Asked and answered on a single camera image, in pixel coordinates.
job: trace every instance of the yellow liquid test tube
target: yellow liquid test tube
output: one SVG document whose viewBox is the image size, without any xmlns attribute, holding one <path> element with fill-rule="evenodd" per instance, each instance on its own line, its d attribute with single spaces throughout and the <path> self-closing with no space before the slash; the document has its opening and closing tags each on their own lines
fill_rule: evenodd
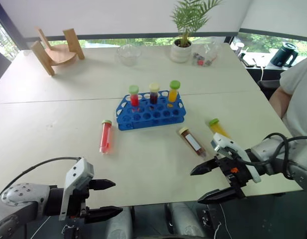
<svg viewBox="0 0 307 239">
<path fill-rule="evenodd" d="M 179 81 L 170 82 L 170 91 L 168 96 L 169 102 L 175 102 L 178 96 L 178 89 L 180 88 L 181 83 Z"/>
<path fill-rule="evenodd" d="M 219 133 L 225 137 L 231 138 L 226 132 L 225 130 L 221 127 L 221 125 L 219 124 L 219 119 L 215 118 L 212 119 L 209 123 L 209 128 L 212 130 L 213 133 Z"/>
</svg>

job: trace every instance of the white flower pot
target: white flower pot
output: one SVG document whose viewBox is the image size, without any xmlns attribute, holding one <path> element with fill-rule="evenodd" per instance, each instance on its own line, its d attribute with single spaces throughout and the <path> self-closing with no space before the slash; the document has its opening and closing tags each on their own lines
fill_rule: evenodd
<svg viewBox="0 0 307 239">
<path fill-rule="evenodd" d="M 192 52 L 192 43 L 190 41 L 189 43 L 190 46 L 188 47 L 180 47 L 177 46 L 174 41 L 171 46 L 171 53 L 170 53 L 171 60 L 177 63 L 187 62 Z"/>
</svg>

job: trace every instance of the person's arm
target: person's arm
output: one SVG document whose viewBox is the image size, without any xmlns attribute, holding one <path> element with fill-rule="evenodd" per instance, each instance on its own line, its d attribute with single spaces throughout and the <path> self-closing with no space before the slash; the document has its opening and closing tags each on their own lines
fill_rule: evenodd
<svg viewBox="0 0 307 239">
<path fill-rule="evenodd" d="M 269 103 L 280 118 L 282 118 L 286 113 L 291 98 L 292 95 L 287 94 L 281 87 L 279 87 L 269 99 Z"/>
</svg>

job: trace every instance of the test tube rack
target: test tube rack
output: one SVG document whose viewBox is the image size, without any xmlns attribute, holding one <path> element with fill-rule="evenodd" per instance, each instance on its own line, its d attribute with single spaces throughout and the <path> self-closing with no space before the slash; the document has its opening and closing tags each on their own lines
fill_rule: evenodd
<svg viewBox="0 0 307 239">
<path fill-rule="evenodd" d="M 139 93 L 139 106 L 133 107 L 130 95 L 123 97 L 116 109 L 116 120 L 119 130 L 130 130 L 182 123 L 186 114 L 180 94 L 175 102 L 168 101 L 169 91 L 159 91 L 158 103 L 150 103 L 150 93 Z"/>
</svg>

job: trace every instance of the black kettle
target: black kettle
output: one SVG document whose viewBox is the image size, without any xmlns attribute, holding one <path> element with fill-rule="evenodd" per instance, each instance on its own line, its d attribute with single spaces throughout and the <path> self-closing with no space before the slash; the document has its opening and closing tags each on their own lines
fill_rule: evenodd
<svg viewBox="0 0 307 239">
<path fill-rule="evenodd" d="M 286 64 L 290 56 L 293 56 L 289 64 Z M 271 63 L 275 66 L 291 67 L 292 63 L 298 56 L 297 47 L 291 43 L 283 42 L 283 46 L 276 52 L 275 56 L 271 59 Z"/>
</svg>

